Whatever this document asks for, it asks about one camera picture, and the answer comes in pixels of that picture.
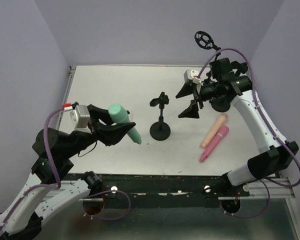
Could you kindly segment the green toy microphone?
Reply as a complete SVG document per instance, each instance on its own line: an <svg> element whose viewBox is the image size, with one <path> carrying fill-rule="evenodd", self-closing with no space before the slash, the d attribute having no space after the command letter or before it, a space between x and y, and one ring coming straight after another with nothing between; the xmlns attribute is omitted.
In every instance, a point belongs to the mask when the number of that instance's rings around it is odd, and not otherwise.
<svg viewBox="0 0 300 240"><path fill-rule="evenodd" d="M116 124L131 123L128 112L119 103L114 103L114 104L110 105L108 107L108 113L109 113L112 121ZM139 145L142 144L141 135L139 134L139 132L136 130L135 127L130 129L128 131L127 135L130 137L130 139L134 143L139 144Z"/></svg>

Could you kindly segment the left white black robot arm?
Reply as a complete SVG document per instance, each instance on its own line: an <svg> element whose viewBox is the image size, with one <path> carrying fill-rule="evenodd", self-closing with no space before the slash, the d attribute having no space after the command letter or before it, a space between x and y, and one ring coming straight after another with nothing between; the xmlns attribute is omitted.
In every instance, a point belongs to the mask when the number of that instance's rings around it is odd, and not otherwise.
<svg viewBox="0 0 300 240"><path fill-rule="evenodd" d="M57 213L82 198L108 193L93 171L62 189L62 179L73 167L71 158L98 142L118 144L134 127L131 121L116 122L109 109L66 103L54 111L70 112L75 122L71 133L50 128L47 117L32 146L38 158L23 188L0 213L0 240L32 240Z"/></svg>

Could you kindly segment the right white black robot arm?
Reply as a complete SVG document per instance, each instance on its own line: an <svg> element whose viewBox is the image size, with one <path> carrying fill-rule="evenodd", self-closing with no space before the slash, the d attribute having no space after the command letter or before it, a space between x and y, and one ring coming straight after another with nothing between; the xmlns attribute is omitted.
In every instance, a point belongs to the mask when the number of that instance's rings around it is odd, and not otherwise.
<svg viewBox="0 0 300 240"><path fill-rule="evenodd" d="M198 119L199 109L203 108L206 101L221 113L233 106L245 121L259 152L245 165L224 174L224 183L239 186L287 169L299 146L281 134L263 108L257 91L253 88L252 78L246 75L249 69L247 63L221 58L209 65L208 77L214 79L210 83L201 80L197 70L185 71L184 85L176 98L193 95L193 100L178 117Z"/></svg>

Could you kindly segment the black round-base clip stand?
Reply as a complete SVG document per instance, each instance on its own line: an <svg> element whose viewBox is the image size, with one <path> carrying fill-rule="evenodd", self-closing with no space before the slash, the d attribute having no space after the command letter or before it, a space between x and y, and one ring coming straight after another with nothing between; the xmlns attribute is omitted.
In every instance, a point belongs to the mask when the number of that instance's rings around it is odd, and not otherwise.
<svg viewBox="0 0 300 240"><path fill-rule="evenodd" d="M160 93L159 97L153 98L149 102L150 107L158 106L160 109L160 115L158 117L158 121L154 122L149 129L149 133L151 137L156 141L167 140L171 134L171 128L166 122L164 122L164 116L163 116L165 105L168 105L169 102L170 102L169 97L163 91Z"/></svg>

